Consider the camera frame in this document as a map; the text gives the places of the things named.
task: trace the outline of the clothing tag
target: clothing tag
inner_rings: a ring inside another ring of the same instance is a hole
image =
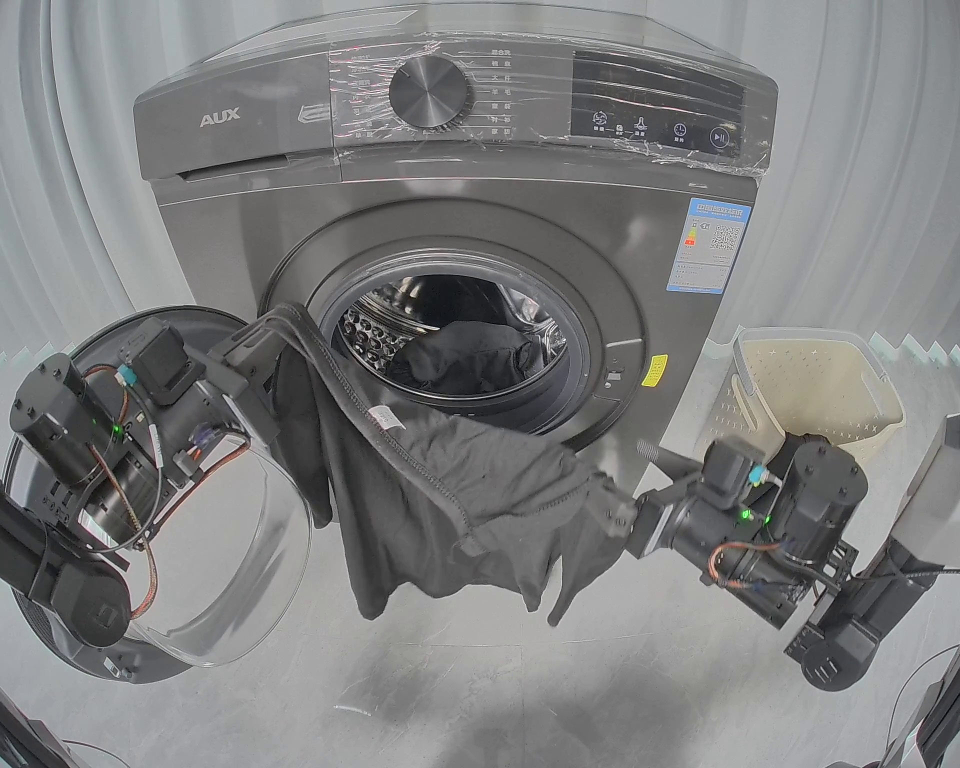
[[[389,405],[374,405],[367,413],[380,425],[380,429],[386,430],[395,426],[398,426],[400,429],[406,429],[406,427],[403,426],[403,422],[390,410]]]

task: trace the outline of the white plastic basket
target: white plastic basket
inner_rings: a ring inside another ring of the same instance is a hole
[[[903,426],[903,403],[874,353],[855,333],[822,328],[750,328],[695,454],[738,434],[772,459],[785,432],[823,435],[864,464]]]

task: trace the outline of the gray floor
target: gray floor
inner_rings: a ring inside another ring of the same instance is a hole
[[[951,364],[904,351],[887,366],[908,425],[867,467],[870,495],[848,534],[863,560],[882,542],[939,419],[960,410]],[[726,368],[702,358],[667,446],[693,446]],[[74,672],[33,638],[0,589],[0,686],[61,736],[109,747],[138,768],[821,768],[878,759],[900,685],[960,635],[957,584],[943,578],[863,681],[826,694],[782,653],[808,604],[777,633],[669,552],[623,558],[557,629],[546,624],[552,587],[534,614],[493,588],[436,601],[402,588],[367,622],[327,530],[314,539],[292,610],[260,647],[166,683]],[[918,675],[898,721],[942,667]]]

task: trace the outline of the black cloth inside drum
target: black cloth inside drum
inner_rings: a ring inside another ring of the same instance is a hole
[[[291,348],[280,356],[281,429],[272,448],[318,528],[331,520],[332,491],[364,617],[382,614],[408,582],[432,597],[493,585],[519,592],[534,611],[563,558],[547,619],[555,625],[574,595],[620,557],[625,540],[598,522],[620,503],[606,475],[548,438],[403,398],[333,352],[301,307],[281,309],[311,330],[307,351],[320,364]]]
[[[457,321],[407,342],[386,373],[412,389],[470,396],[510,389],[542,370],[539,337],[509,325]]]

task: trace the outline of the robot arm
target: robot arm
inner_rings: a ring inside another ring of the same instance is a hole
[[[638,447],[675,482],[637,500],[627,549],[674,549],[706,584],[730,591],[776,627],[814,584],[824,593],[785,653],[822,690],[860,680],[880,641],[933,586],[960,543],[960,415],[944,420],[900,504],[887,541],[860,574],[844,528],[867,492],[845,451],[808,443],[794,454],[768,513],[744,505],[764,473],[736,438],[714,443],[702,469],[677,454]]]

